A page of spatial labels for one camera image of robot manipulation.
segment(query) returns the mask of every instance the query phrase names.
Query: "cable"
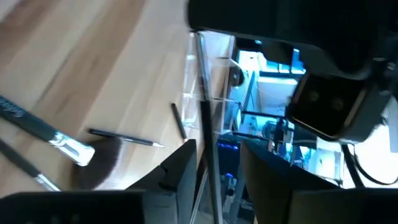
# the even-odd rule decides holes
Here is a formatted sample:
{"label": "cable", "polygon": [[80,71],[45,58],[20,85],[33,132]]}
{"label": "cable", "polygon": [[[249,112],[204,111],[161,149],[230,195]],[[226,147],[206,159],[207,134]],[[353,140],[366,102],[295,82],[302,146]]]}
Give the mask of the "cable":
{"label": "cable", "polygon": [[348,172],[351,175],[351,178],[353,179],[355,187],[357,187],[357,188],[365,187],[359,174],[358,174],[358,171],[355,168],[355,161],[353,159],[353,155],[349,152],[348,146],[346,144],[342,144],[341,150],[343,151],[344,159],[346,161],[347,168],[348,168]]}
{"label": "cable", "polygon": [[355,153],[355,146],[354,146],[354,162],[355,162],[355,166],[358,168],[358,171],[364,175],[365,178],[367,178],[368,180],[370,180],[371,182],[375,183],[375,184],[379,184],[379,185],[383,185],[383,186],[388,186],[388,185],[393,185],[398,183],[398,177],[395,179],[395,181],[391,182],[391,183],[384,183],[381,181],[376,180],[375,178],[371,177],[361,166],[361,164],[359,163],[358,160],[358,156]]}

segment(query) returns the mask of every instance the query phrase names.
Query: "desk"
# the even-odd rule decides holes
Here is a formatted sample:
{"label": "desk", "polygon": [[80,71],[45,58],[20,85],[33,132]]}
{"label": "desk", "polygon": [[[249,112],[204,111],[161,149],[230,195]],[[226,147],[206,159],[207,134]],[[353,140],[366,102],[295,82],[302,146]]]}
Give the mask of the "desk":
{"label": "desk", "polygon": [[[185,0],[14,2],[0,24],[1,95],[83,142],[98,138],[85,133],[92,127],[165,145],[129,144],[109,189],[130,186],[182,144],[170,104],[181,108]],[[231,37],[205,37],[210,57],[229,54]],[[198,131],[188,135],[201,144]],[[70,189],[63,154],[1,119],[0,138]],[[43,190],[3,156],[0,177],[0,197]]]}

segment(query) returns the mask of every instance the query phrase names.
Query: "wooden surface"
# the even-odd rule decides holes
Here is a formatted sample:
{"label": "wooden surface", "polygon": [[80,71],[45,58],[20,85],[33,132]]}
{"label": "wooden surface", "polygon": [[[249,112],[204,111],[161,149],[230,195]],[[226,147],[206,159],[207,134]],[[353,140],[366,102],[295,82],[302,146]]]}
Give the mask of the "wooden surface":
{"label": "wooden surface", "polygon": [[[126,188],[182,144],[170,104],[181,108],[189,40],[184,0],[2,5],[8,9],[0,11],[0,95],[84,142],[98,138],[86,128],[100,128],[165,145],[128,144],[105,188]],[[225,56],[229,42],[207,34],[208,55]],[[70,189],[73,162],[55,148],[1,119],[0,138]],[[36,190],[43,189],[0,156],[0,197]]]}

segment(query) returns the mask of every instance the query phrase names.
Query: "black cable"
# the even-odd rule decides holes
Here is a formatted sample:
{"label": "black cable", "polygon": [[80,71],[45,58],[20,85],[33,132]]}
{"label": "black cable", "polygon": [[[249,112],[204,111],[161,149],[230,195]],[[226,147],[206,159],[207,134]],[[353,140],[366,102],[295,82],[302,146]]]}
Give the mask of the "black cable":
{"label": "black cable", "polygon": [[398,183],[398,177],[395,179],[395,181],[391,182],[391,183],[384,183],[381,181],[376,180],[375,178],[371,177],[361,166],[361,164],[359,163],[358,160],[358,156],[355,153],[355,149],[354,149],[354,162],[355,162],[355,166],[358,168],[358,171],[364,175],[365,178],[367,178],[368,180],[370,180],[371,182],[375,183],[375,184],[379,184],[379,185],[383,185],[383,186],[388,186],[388,185],[392,185],[392,184],[396,184]]}
{"label": "black cable", "polygon": [[357,187],[357,188],[365,187],[359,174],[358,174],[358,171],[355,168],[355,161],[353,159],[353,155],[349,152],[348,146],[346,144],[342,144],[341,150],[343,151],[344,159],[346,161],[347,168],[348,168],[348,172],[351,175],[351,178],[353,179],[355,187]]}

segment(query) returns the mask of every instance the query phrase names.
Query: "wooden table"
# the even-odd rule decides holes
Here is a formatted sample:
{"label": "wooden table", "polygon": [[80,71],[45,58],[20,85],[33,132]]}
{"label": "wooden table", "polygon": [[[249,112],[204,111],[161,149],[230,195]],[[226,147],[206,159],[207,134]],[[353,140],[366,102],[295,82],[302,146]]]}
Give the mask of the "wooden table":
{"label": "wooden table", "polygon": [[[86,128],[100,128],[165,145],[129,144],[107,188],[133,184],[182,144],[170,104],[181,108],[189,40],[185,0],[2,4],[10,10],[0,11],[0,95],[84,142],[98,138]],[[230,40],[207,34],[208,55],[228,54]],[[70,189],[73,162],[63,154],[2,119],[0,138]],[[0,197],[40,190],[0,156]]]}

